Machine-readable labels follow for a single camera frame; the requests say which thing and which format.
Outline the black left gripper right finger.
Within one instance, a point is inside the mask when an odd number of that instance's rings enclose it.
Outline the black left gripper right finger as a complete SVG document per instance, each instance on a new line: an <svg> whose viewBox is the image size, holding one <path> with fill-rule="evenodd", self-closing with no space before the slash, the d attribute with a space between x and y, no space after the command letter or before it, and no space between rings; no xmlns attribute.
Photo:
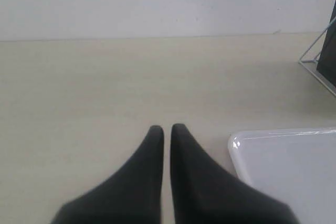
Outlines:
<svg viewBox="0 0 336 224"><path fill-rule="evenodd" d="M288 205L241 182L184 124L171 130L170 178L176 223L298 223Z"/></svg>

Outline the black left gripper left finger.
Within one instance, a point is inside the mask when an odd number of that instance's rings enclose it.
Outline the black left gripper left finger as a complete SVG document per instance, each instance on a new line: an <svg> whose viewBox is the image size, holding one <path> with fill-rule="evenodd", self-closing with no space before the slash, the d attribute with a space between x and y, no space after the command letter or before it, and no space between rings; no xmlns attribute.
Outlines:
<svg viewBox="0 0 336 224"><path fill-rule="evenodd" d="M64 204L52 223L161 223L163 157L164 132L153 125L117 172Z"/></svg>

